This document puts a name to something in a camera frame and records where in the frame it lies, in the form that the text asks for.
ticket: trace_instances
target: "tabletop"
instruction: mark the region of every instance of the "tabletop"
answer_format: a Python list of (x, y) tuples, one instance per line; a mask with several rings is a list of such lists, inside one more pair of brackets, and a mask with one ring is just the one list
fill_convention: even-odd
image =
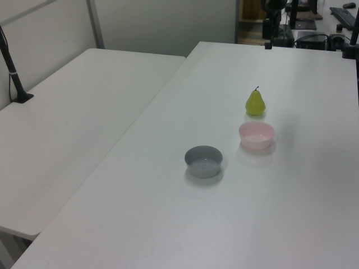
[[(317, 4), (317, 11), (319, 14), (321, 14), (323, 16), (322, 20), (316, 20), (316, 27), (317, 30), (293, 30), (293, 34), (294, 34), (294, 38), (297, 39), (298, 37), (298, 32), (299, 31), (318, 31), (318, 32), (323, 32), (324, 34), (330, 35), (332, 33), (335, 32), (336, 28), (337, 28), (337, 24), (339, 24), (340, 22), (333, 16), (331, 15), (331, 11), (330, 11), (330, 7), (340, 7), (343, 8), (343, 5), (349, 2), (354, 2), (356, 3), (357, 7), (356, 8), (351, 8), (348, 9), (348, 11), (353, 14), (354, 17), (357, 16), (358, 13), (358, 8), (359, 8), (359, 1), (358, 0), (353, 0), (353, 1), (346, 1), (346, 0), (318, 0), (318, 4)], [(286, 17), (287, 17), (287, 13), (284, 13), (282, 15), (282, 20), (281, 20), (281, 24), (285, 24), (286, 23)], [(342, 34), (344, 34), (347, 38), (351, 38), (352, 36), (352, 31), (349, 31), (347, 29), (343, 29)]]
[[(13, 268), (357, 268), (355, 67), (200, 42)], [(270, 148), (241, 146), (252, 120), (274, 127)], [(222, 152), (217, 176), (186, 171), (198, 145)]]
[(184, 57), (89, 49), (0, 112), (0, 230), (33, 240)]

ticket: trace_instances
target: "pear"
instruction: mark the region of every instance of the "pear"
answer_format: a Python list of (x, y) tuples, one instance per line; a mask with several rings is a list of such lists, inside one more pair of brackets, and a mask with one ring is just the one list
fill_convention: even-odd
[(257, 91), (259, 86), (251, 93), (246, 103), (246, 110), (249, 115), (262, 115), (265, 110), (265, 104), (260, 95), (260, 92)]

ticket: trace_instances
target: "floor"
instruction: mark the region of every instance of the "floor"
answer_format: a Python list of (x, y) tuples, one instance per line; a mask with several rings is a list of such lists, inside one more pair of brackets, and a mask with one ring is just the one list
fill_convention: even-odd
[(26, 249), (21, 238), (0, 232), (0, 269), (10, 269)]
[(262, 39), (262, 23), (239, 22), (238, 43), (263, 46), (264, 39)]

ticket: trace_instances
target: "white table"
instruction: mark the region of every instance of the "white table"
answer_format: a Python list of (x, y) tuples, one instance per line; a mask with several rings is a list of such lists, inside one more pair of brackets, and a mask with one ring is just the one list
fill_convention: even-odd
[[(250, 120), (275, 128), (271, 148), (240, 146)], [(222, 152), (218, 176), (188, 175), (197, 145)], [(13, 269), (354, 269), (358, 178), (353, 60), (200, 43)]]
[(0, 112), (0, 230), (34, 239), (184, 57), (90, 49)]
[[(323, 32), (324, 34), (330, 35), (332, 32), (335, 32), (337, 28), (337, 24), (340, 22), (335, 18), (333, 15), (331, 15), (330, 7), (340, 7), (343, 8), (343, 4), (354, 2), (356, 3), (357, 7), (353, 9), (348, 9), (348, 11), (353, 14), (354, 17), (357, 16), (358, 8), (359, 8), (359, 1), (358, 0), (352, 0), (352, 1), (346, 1), (346, 0), (319, 0), (317, 4), (317, 11), (319, 14), (323, 16), (322, 20), (316, 20), (315, 24), (317, 27), (317, 30), (292, 30), (294, 39), (297, 40), (298, 32), (299, 31), (316, 31), (316, 32)], [(284, 13), (282, 15), (281, 24), (286, 23), (286, 16), (287, 13)], [(347, 30), (346, 28), (343, 28), (343, 32), (347, 38), (351, 38), (352, 31)]]

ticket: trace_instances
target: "wall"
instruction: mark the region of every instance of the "wall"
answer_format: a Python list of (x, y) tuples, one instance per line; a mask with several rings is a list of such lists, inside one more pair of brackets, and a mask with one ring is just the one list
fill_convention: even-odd
[(93, 0), (107, 49), (188, 56), (199, 41), (236, 43), (238, 0)]
[[(25, 91), (96, 47), (86, 0), (57, 0), (2, 28)], [(8, 70), (0, 57), (0, 109), (9, 103)]]

